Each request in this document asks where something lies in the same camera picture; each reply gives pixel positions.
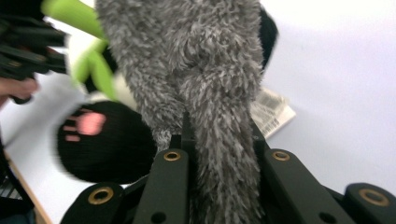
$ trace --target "human hand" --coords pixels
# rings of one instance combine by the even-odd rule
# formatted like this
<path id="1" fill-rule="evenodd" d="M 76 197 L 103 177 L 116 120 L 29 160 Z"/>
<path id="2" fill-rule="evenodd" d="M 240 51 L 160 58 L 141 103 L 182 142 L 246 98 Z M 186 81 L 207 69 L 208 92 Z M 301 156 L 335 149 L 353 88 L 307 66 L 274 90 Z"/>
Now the human hand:
<path id="1" fill-rule="evenodd" d="M 38 83 L 32 78 L 23 81 L 0 77 L 0 108 L 10 95 L 20 99 L 27 99 L 39 88 Z"/>

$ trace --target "gray fur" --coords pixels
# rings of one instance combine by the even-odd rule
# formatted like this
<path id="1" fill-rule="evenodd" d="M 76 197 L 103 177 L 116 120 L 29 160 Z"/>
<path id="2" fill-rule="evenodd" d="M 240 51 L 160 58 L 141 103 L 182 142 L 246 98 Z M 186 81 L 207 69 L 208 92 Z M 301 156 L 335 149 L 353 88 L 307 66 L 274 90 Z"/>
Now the gray fur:
<path id="1" fill-rule="evenodd" d="M 191 223 L 260 223 L 249 126 L 262 79 L 259 0 L 97 0 L 96 9 L 159 149 L 190 113 Z"/>

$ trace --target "white table surface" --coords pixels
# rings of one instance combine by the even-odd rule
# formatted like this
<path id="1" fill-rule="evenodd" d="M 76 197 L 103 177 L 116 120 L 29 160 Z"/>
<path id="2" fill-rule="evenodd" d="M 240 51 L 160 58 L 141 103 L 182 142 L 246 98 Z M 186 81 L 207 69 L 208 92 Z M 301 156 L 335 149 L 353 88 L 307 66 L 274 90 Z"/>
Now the white table surface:
<path id="1" fill-rule="evenodd" d="M 396 3 L 262 3 L 280 32 L 263 85 L 289 97 L 297 112 L 269 145 L 293 152 L 336 191 L 368 182 L 396 195 Z M 82 47 L 92 41 L 64 29 Z M 90 185 L 63 171 L 54 148 L 55 129 L 84 99 L 68 76 L 38 80 L 41 90 L 33 102 L 9 103 L 0 124 L 7 154 L 44 219 L 59 223 Z"/>

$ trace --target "fur texture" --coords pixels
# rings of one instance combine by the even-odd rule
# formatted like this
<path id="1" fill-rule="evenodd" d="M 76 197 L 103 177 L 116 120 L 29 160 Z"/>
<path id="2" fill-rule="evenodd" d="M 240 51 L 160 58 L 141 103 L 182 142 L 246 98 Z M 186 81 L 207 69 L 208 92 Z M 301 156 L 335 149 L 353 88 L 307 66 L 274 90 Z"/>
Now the fur texture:
<path id="1" fill-rule="evenodd" d="M 260 223 L 249 105 L 262 78 L 258 0 L 97 0 L 114 58 L 159 150 L 188 111 L 198 174 L 191 223 Z"/>

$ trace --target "plush toy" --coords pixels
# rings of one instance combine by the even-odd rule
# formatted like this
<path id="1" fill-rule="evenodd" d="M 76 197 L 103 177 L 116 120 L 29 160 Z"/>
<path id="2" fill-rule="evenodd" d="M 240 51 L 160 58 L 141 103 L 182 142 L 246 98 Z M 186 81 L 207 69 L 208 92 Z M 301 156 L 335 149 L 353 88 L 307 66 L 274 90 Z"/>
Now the plush toy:
<path id="1" fill-rule="evenodd" d="M 191 223 L 260 223 L 249 105 L 274 44 L 262 52 L 260 2 L 97 0 L 96 10 L 104 35 L 91 34 L 108 40 L 159 150 L 190 113 L 198 164 Z M 267 33 L 275 40 L 276 30 Z"/>

